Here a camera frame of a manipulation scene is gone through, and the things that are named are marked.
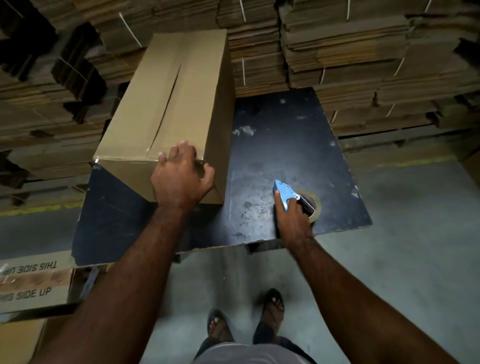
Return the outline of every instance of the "white paint stain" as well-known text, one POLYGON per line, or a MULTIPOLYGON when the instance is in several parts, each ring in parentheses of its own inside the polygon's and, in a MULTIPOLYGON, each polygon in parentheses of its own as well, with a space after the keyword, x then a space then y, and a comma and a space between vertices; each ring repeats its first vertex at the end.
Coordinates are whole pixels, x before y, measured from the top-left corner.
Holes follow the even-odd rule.
POLYGON ((240 129, 242 129, 244 133, 249 134, 249 135, 253 135, 253 134, 255 133, 255 130, 253 130, 253 129, 252 129, 250 126, 248 126, 248 125, 241 126, 240 129))

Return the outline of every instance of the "dark pants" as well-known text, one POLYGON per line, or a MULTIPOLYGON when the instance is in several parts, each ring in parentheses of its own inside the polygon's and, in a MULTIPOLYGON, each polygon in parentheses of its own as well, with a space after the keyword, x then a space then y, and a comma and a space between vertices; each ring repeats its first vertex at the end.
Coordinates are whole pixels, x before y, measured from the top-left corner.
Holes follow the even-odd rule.
MULTIPOLYGON (((195 355, 195 359, 199 357, 201 354, 205 352, 205 350, 211 348, 214 345, 220 344, 221 341, 215 338, 208 337, 206 338, 203 343, 200 345, 200 349, 198 350, 197 354, 195 355)), ((284 338, 283 336, 275 337, 273 330, 268 327, 267 325, 260 323, 253 334, 253 344, 276 344, 283 346, 285 349, 294 352, 297 355, 300 355, 302 358, 306 359, 308 362, 312 364, 316 364, 315 360, 313 360, 306 352, 300 349, 297 345, 293 342, 284 338)))

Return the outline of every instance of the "hand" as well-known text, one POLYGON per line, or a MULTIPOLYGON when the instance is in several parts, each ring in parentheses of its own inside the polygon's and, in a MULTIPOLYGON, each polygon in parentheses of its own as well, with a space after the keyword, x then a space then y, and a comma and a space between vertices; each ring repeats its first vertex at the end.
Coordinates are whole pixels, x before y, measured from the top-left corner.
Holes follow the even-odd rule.
POLYGON ((170 149, 168 161, 165 153, 158 155, 152 185, 160 208, 188 213, 212 189, 215 170, 205 163, 205 175, 200 179, 195 170, 196 155, 195 148, 185 141, 170 149))
POLYGON ((291 198, 287 201, 288 210, 283 208, 280 192, 275 191, 275 210, 278 220, 278 229, 283 244, 290 249, 296 244, 301 244, 307 239, 313 239, 313 231, 308 216, 303 213, 297 200, 291 198))

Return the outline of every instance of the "table top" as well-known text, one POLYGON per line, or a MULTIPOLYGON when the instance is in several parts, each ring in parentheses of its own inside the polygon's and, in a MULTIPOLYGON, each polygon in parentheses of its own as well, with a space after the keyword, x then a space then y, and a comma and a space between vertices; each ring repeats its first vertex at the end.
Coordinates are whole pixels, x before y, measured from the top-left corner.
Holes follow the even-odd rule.
MULTIPOLYGON (((372 224, 313 89, 237 99, 232 133, 225 204, 194 209, 178 252, 278 239, 275 179, 318 197, 315 235, 372 224)), ((156 207, 95 165, 73 240, 76 263, 118 261, 156 207)))

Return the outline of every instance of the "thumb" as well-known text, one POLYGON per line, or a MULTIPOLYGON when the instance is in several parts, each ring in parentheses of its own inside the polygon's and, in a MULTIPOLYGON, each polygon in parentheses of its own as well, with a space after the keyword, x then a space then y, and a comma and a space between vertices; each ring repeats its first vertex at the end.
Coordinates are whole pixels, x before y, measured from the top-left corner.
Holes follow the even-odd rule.
POLYGON ((213 181, 215 179, 215 169, 208 163, 204 164, 205 175, 200 180, 200 188, 204 195, 206 195, 213 187, 213 181))
POLYGON ((275 191, 274 198, 275 198, 275 210, 276 210, 277 216, 280 216, 281 214, 285 214, 285 208, 283 207, 283 202, 282 202, 282 198, 280 197, 279 190, 275 191))

